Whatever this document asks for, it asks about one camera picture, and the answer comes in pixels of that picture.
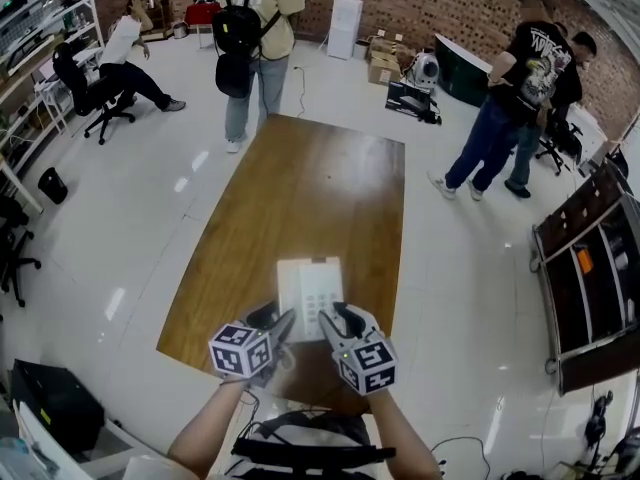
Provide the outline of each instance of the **hand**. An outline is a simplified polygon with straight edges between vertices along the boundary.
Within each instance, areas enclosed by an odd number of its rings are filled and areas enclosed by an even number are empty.
[[[538,111],[538,116],[536,117],[536,124],[538,128],[542,128],[543,130],[547,127],[547,113],[548,110],[546,108],[541,108]]]
[[[507,85],[509,87],[513,87],[513,84],[504,78],[500,78],[497,81],[491,79],[491,75],[489,75],[489,82],[487,83],[489,88],[496,87],[497,85]]]

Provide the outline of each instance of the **black box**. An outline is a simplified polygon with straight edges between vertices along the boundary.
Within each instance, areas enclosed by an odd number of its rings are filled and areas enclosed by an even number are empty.
[[[104,425],[104,409],[66,368],[16,359],[11,399],[27,404],[70,455],[92,450]]]

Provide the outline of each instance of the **office chair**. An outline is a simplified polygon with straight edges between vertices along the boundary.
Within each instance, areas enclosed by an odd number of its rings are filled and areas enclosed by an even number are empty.
[[[73,60],[71,47],[67,43],[58,45],[53,54],[53,70],[58,78],[67,86],[73,96],[75,111],[80,116],[88,116],[94,110],[102,109],[100,117],[91,123],[85,130],[85,138],[89,138],[93,128],[102,123],[100,140],[98,144],[104,144],[104,132],[109,121],[114,117],[126,117],[130,123],[136,118],[132,114],[122,112],[122,108],[116,104],[116,97],[124,90],[111,77],[102,77],[99,80],[88,83],[82,69]]]
[[[552,117],[547,124],[545,135],[546,138],[543,136],[540,139],[540,145],[545,150],[542,153],[538,153],[536,158],[539,160],[543,156],[549,155],[556,164],[556,176],[560,176],[563,166],[567,171],[571,171],[560,156],[560,151],[575,158],[576,164],[580,163],[582,155],[582,143],[578,138],[578,135],[582,135],[580,128],[573,123],[567,123],[564,119]]]
[[[31,231],[25,230],[16,245],[14,230],[18,226],[26,226],[29,222],[29,217],[22,211],[20,204],[10,197],[0,197],[0,217],[5,219],[4,224],[0,227],[0,275],[2,276],[0,287],[4,293],[7,293],[9,291],[9,281],[11,281],[18,306],[23,308],[25,302],[20,297],[18,271],[25,265],[33,265],[36,270],[39,270],[42,265],[35,258],[23,258],[20,256],[27,239],[33,238]]]

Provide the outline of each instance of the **black bag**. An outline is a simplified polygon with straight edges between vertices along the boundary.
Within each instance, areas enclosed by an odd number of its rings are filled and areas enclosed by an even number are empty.
[[[243,5],[227,6],[213,16],[213,37],[216,47],[224,54],[218,59],[216,85],[227,96],[246,98],[251,92],[251,63],[254,50],[261,49],[261,41],[271,27],[280,19],[276,12],[269,23],[261,28],[260,16],[249,7],[249,0]]]

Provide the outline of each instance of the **floor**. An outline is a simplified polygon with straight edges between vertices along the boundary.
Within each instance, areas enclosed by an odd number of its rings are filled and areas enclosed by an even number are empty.
[[[132,60],[172,96],[186,99],[186,110],[163,114],[141,98],[133,109],[138,121],[111,126],[106,145],[79,133],[58,137],[45,150],[26,185],[35,187],[53,165],[70,195],[60,207],[43,201],[45,213],[33,221],[30,252],[43,267],[24,272],[25,309],[3,298],[0,343],[4,370],[16,357],[64,365],[112,419],[166,451],[218,381],[156,352],[156,343],[189,258],[242,155],[224,152],[225,98],[214,83],[215,50],[198,49],[195,36],[150,48],[149,61],[141,52]],[[393,392],[405,414],[432,447],[452,437],[482,439],[490,477],[497,478],[514,468],[541,472],[559,460],[575,460],[592,396],[611,389],[603,444],[611,449],[626,430],[634,377],[593,392],[555,394],[543,367],[542,299],[528,270],[531,225],[580,179],[569,173],[556,178],[548,163],[534,161],[533,197],[519,201],[502,185],[509,164],[483,202],[472,201],[465,187],[457,201],[443,200],[427,171],[442,173],[450,165],[477,109],[439,91],[443,125],[419,123],[384,110],[386,88],[367,83],[366,71],[363,61],[330,59],[316,46],[298,43],[282,113],[302,111],[305,87],[303,118],[406,144],[392,333],[401,367]],[[251,113],[250,130],[256,115]],[[286,408],[285,401],[263,396],[259,417]],[[250,410],[239,406],[229,436],[244,426]],[[447,477],[485,477],[477,442],[448,442],[436,455],[448,460]],[[215,469],[226,461],[221,458]],[[386,474],[382,468],[381,477]]]

